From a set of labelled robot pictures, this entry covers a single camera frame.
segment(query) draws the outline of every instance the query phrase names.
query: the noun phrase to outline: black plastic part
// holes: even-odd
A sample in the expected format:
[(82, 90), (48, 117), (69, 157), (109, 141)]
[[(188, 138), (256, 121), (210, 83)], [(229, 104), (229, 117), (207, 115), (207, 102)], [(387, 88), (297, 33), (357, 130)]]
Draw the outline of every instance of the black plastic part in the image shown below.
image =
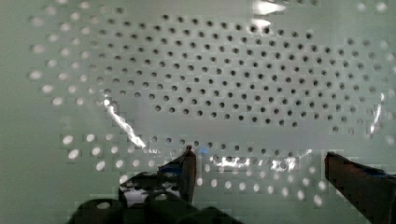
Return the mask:
[(177, 224), (242, 224), (215, 207), (208, 207), (197, 213), (183, 217)]
[(146, 224), (145, 210), (142, 203), (136, 203), (132, 207), (122, 211), (122, 224)]
[(121, 224), (122, 204), (112, 199), (97, 199), (83, 203), (67, 224)]
[(166, 167), (181, 169), (180, 197), (181, 199), (192, 203), (196, 179), (196, 156), (192, 152), (192, 147), (187, 146), (186, 151), (181, 156), (158, 167), (158, 169), (161, 172)]
[(325, 176), (370, 222), (396, 224), (396, 179), (329, 152)]
[(119, 187), (119, 200), (124, 207), (130, 207), (134, 203), (142, 203), (143, 196), (159, 190), (178, 190), (181, 185), (181, 177), (165, 173), (140, 173)]
[(150, 194), (145, 201), (148, 223), (176, 224), (183, 217), (198, 212), (198, 209), (169, 192)]

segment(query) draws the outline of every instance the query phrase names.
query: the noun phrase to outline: perforated metal sheet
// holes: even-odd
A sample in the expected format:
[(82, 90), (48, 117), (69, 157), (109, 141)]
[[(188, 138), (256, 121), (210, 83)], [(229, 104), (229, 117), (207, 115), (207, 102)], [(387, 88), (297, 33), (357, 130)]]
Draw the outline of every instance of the perforated metal sheet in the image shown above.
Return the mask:
[(395, 171), (388, 1), (2, 1), (0, 222), (64, 223), (188, 144), (194, 205), (365, 223), (323, 157)]

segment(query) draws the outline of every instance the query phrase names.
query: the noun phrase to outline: hole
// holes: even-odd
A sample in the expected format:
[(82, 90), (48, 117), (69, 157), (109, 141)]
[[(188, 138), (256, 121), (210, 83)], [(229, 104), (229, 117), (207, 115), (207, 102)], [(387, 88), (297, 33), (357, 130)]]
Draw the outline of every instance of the hole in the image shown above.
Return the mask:
[(315, 205), (321, 207), (322, 204), (323, 204), (323, 201), (322, 201), (322, 199), (320, 198), (320, 196), (315, 195), (315, 196), (314, 196), (314, 203), (315, 203)]
[(299, 190), (299, 191), (297, 192), (297, 198), (298, 198), (298, 200), (300, 200), (300, 201), (302, 201), (302, 200), (305, 198), (305, 194), (304, 194), (304, 192), (303, 192), (302, 190)]
[(247, 185), (244, 182), (239, 184), (239, 190), (241, 190), (241, 191), (245, 190), (246, 187), (247, 187)]
[(108, 209), (110, 207), (110, 203), (108, 202), (102, 202), (96, 205), (96, 208), (98, 209)]
[(69, 160), (75, 160), (76, 157), (78, 156), (78, 154), (79, 154), (78, 149), (73, 149), (73, 150), (71, 150), (71, 151), (69, 152), (69, 155), (68, 155)]
[(105, 169), (105, 162), (104, 161), (99, 161), (97, 164), (96, 164), (96, 170), (97, 171), (103, 171), (104, 169)]
[(387, 4), (385, 4), (384, 2), (380, 2), (376, 5), (376, 10), (378, 12), (385, 12), (388, 9)]
[(274, 187), (273, 187), (273, 186), (269, 186), (269, 187), (267, 188), (267, 190), (268, 190), (268, 193), (269, 193), (269, 194), (273, 194), (273, 193), (274, 193)]
[(225, 186), (226, 189), (230, 189), (232, 184), (231, 184), (230, 181), (226, 181), (224, 186)]
[(95, 139), (95, 135), (92, 133), (88, 134), (86, 137), (87, 142), (93, 142), (94, 139)]
[(61, 105), (64, 102), (64, 99), (61, 97), (55, 97), (52, 100), (53, 105)]

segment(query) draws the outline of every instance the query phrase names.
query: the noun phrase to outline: perforated panel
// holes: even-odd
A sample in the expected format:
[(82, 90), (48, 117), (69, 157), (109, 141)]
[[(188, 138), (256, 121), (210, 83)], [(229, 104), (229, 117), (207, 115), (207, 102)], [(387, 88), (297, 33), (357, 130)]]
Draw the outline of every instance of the perforated panel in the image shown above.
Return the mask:
[[(30, 164), (46, 184), (22, 216), (4, 193), (15, 205), (0, 221), (65, 222), (186, 145), (199, 157), (194, 205), (246, 223), (365, 223), (324, 179), (329, 150), (395, 171), (392, 3), (26, 4), (3, 9), (0, 90), (15, 99), (3, 103), (0, 147), (7, 171)], [(12, 36), (23, 36), (15, 49)], [(20, 127), (34, 143), (11, 134)]]

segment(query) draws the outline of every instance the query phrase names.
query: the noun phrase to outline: dark object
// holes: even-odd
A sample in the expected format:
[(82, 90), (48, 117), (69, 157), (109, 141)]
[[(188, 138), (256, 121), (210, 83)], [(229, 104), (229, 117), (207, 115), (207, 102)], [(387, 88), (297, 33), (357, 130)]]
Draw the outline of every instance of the dark object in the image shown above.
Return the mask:
[(396, 224), (396, 178), (329, 152), (325, 175), (370, 222)]
[[(98, 209), (101, 202), (112, 202)], [(144, 203), (122, 208), (114, 200), (92, 200), (80, 206), (68, 224), (242, 224), (215, 207), (199, 211), (175, 194), (151, 192)]]
[(119, 200), (125, 207), (136, 203), (143, 203), (146, 197), (159, 190), (170, 191), (177, 196), (180, 195), (181, 178), (172, 173), (140, 173), (119, 187)]
[(150, 195), (145, 203), (151, 222), (165, 224), (242, 224), (215, 207), (199, 211), (177, 196), (165, 192)]
[(180, 197), (191, 203), (196, 179), (196, 156), (191, 151), (191, 146), (187, 146), (183, 155), (158, 169), (160, 173), (180, 175)]
[(142, 203), (152, 192), (166, 190), (191, 203), (195, 176), (196, 156), (191, 146), (187, 146), (183, 155), (160, 166), (157, 173), (143, 172), (122, 183), (119, 200), (125, 207), (130, 207)]
[(121, 222), (122, 205), (111, 199), (83, 203), (67, 224), (115, 224)]

